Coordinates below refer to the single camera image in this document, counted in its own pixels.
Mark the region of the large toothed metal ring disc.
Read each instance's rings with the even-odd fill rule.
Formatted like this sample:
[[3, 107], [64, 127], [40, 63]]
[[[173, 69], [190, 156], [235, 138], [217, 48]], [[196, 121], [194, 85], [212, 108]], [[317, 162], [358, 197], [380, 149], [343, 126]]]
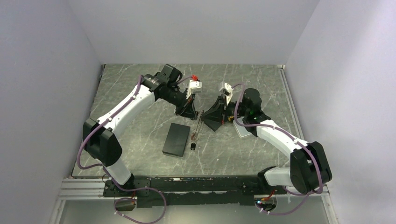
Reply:
[[203, 113], [204, 113], [204, 110], [201, 110], [198, 113], [198, 123], [197, 123], [197, 126], [195, 127], [195, 129], [193, 131], [193, 134], [191, 135], [191, 142], [192, 143], [196, 143], [198, 141], [198, 134], [199, 134], [199, 131], [200, 131], [200, 129], [202, 127], [202, 123], [203, 123], [202, 119], [201, 119]]

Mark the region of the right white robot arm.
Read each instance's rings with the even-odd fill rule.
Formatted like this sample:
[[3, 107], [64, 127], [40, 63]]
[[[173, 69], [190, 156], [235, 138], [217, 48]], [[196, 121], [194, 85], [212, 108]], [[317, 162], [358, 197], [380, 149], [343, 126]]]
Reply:
[[278, 149], [290, 161], [288, 168], [268, 167], [258, 173], [257, 187], [264, 194], [275, 186], [294, 187], [301, 195], [316, 193], [332, 180], [332, 172], [323, 146], [302, 140], [281, 128], [267, 116], [257, 89], [245, 89], [239, 99], [231, 101], [233, 89], [222, 89], [213, 106], [201, 120], [213, 131], [232, 122], [241, 138], [255, 136]]

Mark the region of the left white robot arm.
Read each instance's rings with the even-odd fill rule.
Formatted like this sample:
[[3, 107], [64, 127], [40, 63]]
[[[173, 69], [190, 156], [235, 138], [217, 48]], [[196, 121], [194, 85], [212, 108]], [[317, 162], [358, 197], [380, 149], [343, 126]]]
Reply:
[[180, 91], [178, 80], [181, 73], [158, 72], [139, 76], [138, 83], [111, 111], [94, 120], [88, 118], [83, 126], [83, 141], [77, 155], [77, 166], [84, 170], [96, 166], [103, 168], [115, 182], [122, 196], [134, 190], [134, 175], [122, 161], [122, 147], [118, 141], [126, 127], [158, 99], [174, 105], [178, 116], [196, 119], [198, 116], [193, 101], [202, 91], [202, 82], [196, 76], [187, 77], [187, 89]]

